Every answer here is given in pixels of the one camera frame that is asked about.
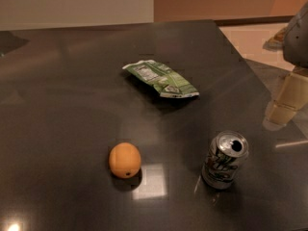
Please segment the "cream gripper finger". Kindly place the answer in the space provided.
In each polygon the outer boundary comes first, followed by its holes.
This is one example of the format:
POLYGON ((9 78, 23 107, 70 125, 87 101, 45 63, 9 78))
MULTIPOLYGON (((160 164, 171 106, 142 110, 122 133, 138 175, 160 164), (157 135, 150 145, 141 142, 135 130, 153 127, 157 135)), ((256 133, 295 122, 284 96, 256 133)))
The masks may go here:
POLYGON ((308 68, 289 72, 267 107, 267 122, 285 126, 308 103, 308 68))

